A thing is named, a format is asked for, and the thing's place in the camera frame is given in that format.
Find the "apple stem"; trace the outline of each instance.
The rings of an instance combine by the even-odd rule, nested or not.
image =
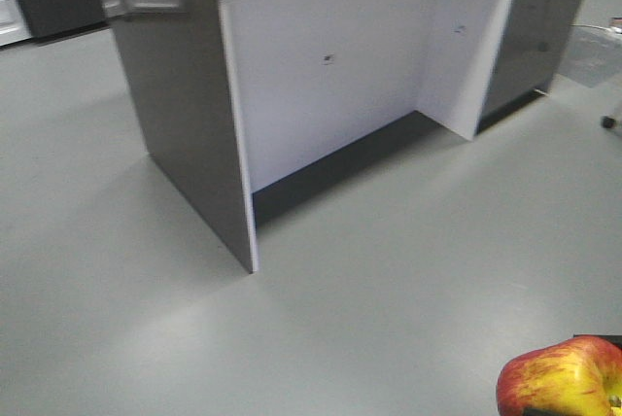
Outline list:
[[[611,395],[609,396],[609,404],[613,408],[622,408],[622,399],[617,395]]]

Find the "white panel edge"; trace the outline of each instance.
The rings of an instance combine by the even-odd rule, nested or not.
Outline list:
[[[259,270],[259,248],[257,241],[257,228],[255,225],[255,210],[251,191],[251,177],[246,152],[246,139],[244,137],[244,117],[240,105],[239,84],[237,81],[237,67],[235,62],[235,48],[233,47],[231,17],[228,4],[225,0],[218,0],[221,31],[225,48],[226,73],[229,80],[229,92],[231,94],[231,108],[233,113],[233,125],[235,128],[235,140],[237,142],[240,173],[242,176],[242,191],[244,193],[244,206],[246,212],[246,225],[249,232],[249,245],[251,249],[251,272]]]

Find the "red apple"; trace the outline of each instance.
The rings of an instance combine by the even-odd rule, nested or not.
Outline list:
[[[537,408],[566,416],[622,416],[622,350],[582,335],[507,363],[497,382],[501,416]]]

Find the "floor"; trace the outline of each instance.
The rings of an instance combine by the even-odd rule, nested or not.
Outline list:
[[[0,78],[0,414],[490,416],[510,358],[622,333],[619,75],[371,160],[267,218],[254,275],[146,155],[110,32]]]

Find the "dark gray cabinet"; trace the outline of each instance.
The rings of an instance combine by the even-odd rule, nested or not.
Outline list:
[[[513,0],[483,117],[534,88],[546,90],[581,0]]]

